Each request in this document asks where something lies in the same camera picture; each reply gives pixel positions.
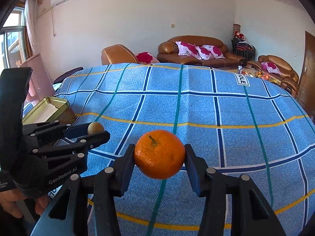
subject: gold tin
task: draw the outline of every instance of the gold tin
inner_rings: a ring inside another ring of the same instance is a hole
[[[60,124],[72,124],[76,120],[76,115],[70,107],[70,103],[67,99],[56,98],[56,97],[46,97],[41,102],[39,102],[31,111],[27,113],[22,119],[22,123],[31,124],[40,116],[48,104],[52,104],[58,110],[55,111],[46,122],[54,122],[58,120]]]

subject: yellow stripe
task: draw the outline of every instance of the yellow stripe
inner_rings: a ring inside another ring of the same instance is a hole
[[[98,114],[95,113],[95,112],[85,112],[83,114],[76,114],[76,116],[85,116],[85,115],[98,116]],[[107,119],[107,120],[118,121],[118,122],[123,122],[123,123],[134,123],[134,124],[153,125],[153,126],[168,126],[168,127],[173,127],[174,126],[173,123],[149,122],[149,121],[132,121],[132,120],[112,118],[112,117],[108,117],[108,116],[105,116],[105,115],[102,115],[101,117],[104,118],[104,119]],[[280,121],[278,123],[258,125],[258,128],[276,127],[276,126],[288,123],[288,122],[290,122],[292,120],[302,119],[302,118],[304,118],[304,115],[292,116],[290,119],[287,119],[285,121]],[[178,127],[192,126],[192,127],[198,127],[198,128],[213,128],[213,129],[254,129],[255,128],[255,125],[221,125],[221,126],[217,126],[217,125],[197,124],[197,123],[192,123],[192,122],[179,123],[177,126]]]
[[[292,202],[291,204],[289,204],[289,205],[287,205],[287,206],[285,206],[285,207],[283,207],[281,209],[276,210],[275,214],[279,215],[279,214],[285,212],[286,210],[294,207],[295,205],[297,205],[300,202],[304,201],[306,198],[310,197],[313,193],[315,193],[315,189],[311,190],[307,195],[299,198],[298,200]],[[88,199],[88,203],[91,204],[91,205],[94,205],[94,203],[90,199]],[[149,222],[146,221],[146,220],[133,218],[131,216],[128,216],[128,215],[125,215],[125,214],[122,214],[122,213],[119,213],[119,212],[117,212],[116,214],[117,214],[117,217],[122,218],[124,220],[128,220],[130,222],[137,223],[137,224],[142,224],[142,225],[145,225],[145,226],[149,225]],[[160,228],[160,229],[166,229],[166,230],[175,230],[175,231],[199,231],[199,226],[194,226],[194,225],[172,225],[172,224],[155,223],[154,227],[155,228]],[[224,229],[231,229],[231,227],[232,227],[232,224],[230,224],[230,223],[224,224]]]
[[[173,69],[173,70],[180,70],[180,67],[171,67],[171,66],[161,66],[161,65],[138,65],[138,66],[131,66],[131,67],[127,67],[126,70],[128,69],[134,69],[134,68],[138,68],[138,67],[160,67],[160,68],[167,68],[167,69]],[[108,72],[117,72],[117,71],[122,71],[124,68],[118,68],[118,69],[112,69],[112,70],[108,70]],[[188,66],[186,68],[184,68],[184,70],[186,69],[203,69],[203,70],[209,70],[209,67],[200,67],[200,66]],[[99,75],[104,73],[104,71],[102,72],[96,72],[96,73],[90,73],[89,75]],[[78,76],[87,76],[88,74],[81,74],[81,75],[71,75],[69,76],[69,78],[73,78],[73,77],[78,77]]]

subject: window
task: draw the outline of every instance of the window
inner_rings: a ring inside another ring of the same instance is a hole
[[[0,73],[25,62],[24,8],[15,7],[0,30]]]

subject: green stripe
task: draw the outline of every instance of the green stripe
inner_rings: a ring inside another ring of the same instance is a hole
[[[123,69],[121,75],[120,75],[120,78],[119,78],[119,81],[117,83],[117,86],[116,86],[116,90],[114,92],[114,94],[111,96],[111,100],[108,102],[107,106],[105,106],[105,108],[101,111],[101,113],[98,115],[98,117],[95,119],[95,121],[98,121],[100,119],[100,117],[104,114],[104,112],[106,111],[106,109],[110,106],[110,104],[112,103],[116,93],[117,93],[117,90],[119,88],[119,84],[120,84],[120,81],[122,79],[122,76],[123,76],[123,73],[125,72],[127,66],[129,66],[131,63],[129,63],[128,65],[125,66],[125,68]]]
[[[297,108],[301,111],[302,115],[304,116],[304,118],[306,119],[306,121],[308,122],[308,125],[311,127],[312,131],[315,133],[313,127],[311,126],[310,122],[308,121],[307,117],[305,116],[305,114],[303,113],[303,111],[301,110],[300,106],[297,104],[296,100],[294,98],[292,98],[294,104],[297,106]]]
[[[176,134],[177,124],[178,124],[179,107],[180,107],[180,104],[181,104],[183,68],[184,68],[184,65],[181,66],[181,70],[179,72],[177,106],[176,106],[176,114],[175,114],[175,121],[174,121],[174,127],[173,127],[173,134]],[[146,231],[146,236],[150,236],[152,234],[152,230],[153,230],[153,227],[154,227],[154,224],[155,224],[155,220],[156,220],[157,215],[158,215],[157,213],[158,213],[158,210],[160,208],[160,205],[161,205],[161,202],[162,202],[162,199],[163,199],[165,186],[166,186],[166,179],[162,180],[160,191],[158,193],[157,200],[155,202],[155,206],[154,206],[154,209],[153,209],[153,212],[152,212],[152,215],[151,215],[151,219],[150,219],[150,222],[149,222],[148,230]]]
[[[73,104],[74,104],[74,102],[75,102],[75,100],[76,100],[78,90],[80,89],[81,85],[85,82],[86,78],[89,76],[89,74],[91,73],[92,69],[93,69],[93,67],[92,67],[91,70],[89,71],[88,75],[84,78],[83,82],[81,82],[81,84],[79,85],[79,87],[78,87],[78,89],[77,89],[77,91],[76,91],[76,94],[74,95],[74,100],[73,100],[73,102],[72,102],[71,107],[73,106]]]
[[[272,186],[271,186],[271,178],[270,178],[270,169],[269,169],[268,158],[267,158],[267,155],[266,155],[266,152],[265,152],[264,144],[262,143],[261,135],[260,135],[260,132],[259,132],[256,120],[255,120],[255,116],[254,116],[252,107],[251,107],[251,105],[249,103],[249,98],[248,98],[248,94],[247,94],[245,86],[244,86],[244,91],[245,91],[245,95],[246,95],[247,104],[248,104],[248,107],[249,107],[249,110],[250,110],[250,113],[252,115],[253,122],[254,122],[254,125],[255,125],[255,128],[256,128],[256,131],[257,131],[257,135],[258,135],[258,138],[259,138],[262,154],[264,156],[265,164],[266,164],[267,179],[268,179],[269,194],[270,194],[270,206],[272,208],[273,207],[273,194],[272,194]]]

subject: floral pillow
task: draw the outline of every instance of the floral pillow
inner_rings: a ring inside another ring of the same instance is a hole
[[[261,66],[262,66],[262,69],[267,70],[270,73],[282,75],[282,73],[280,72],[276,64],[272,62],[262,62]]]
[[[153,63],[159,63],[160,62],[150,52],[138,53],[138,54],[136,54],[136,58],[139,60],[140,64],[153,64]]]
[[[203,47],[209,50],[215,58],[225,58],[218,47],[215,47],[213,45],[204,45]]]
[[[176,44],[179,49],[178,55],[193,56],[197,59],[201,59],[195,45],[186,42],[176,42]]]
[[[212,53],[208,49],[203,47],[203,46],[196,46],[196,49],[197,49],[198,54],[201,57],[201,59],[209,60],[209,59],[214,59],[215,58],[212,55]]]

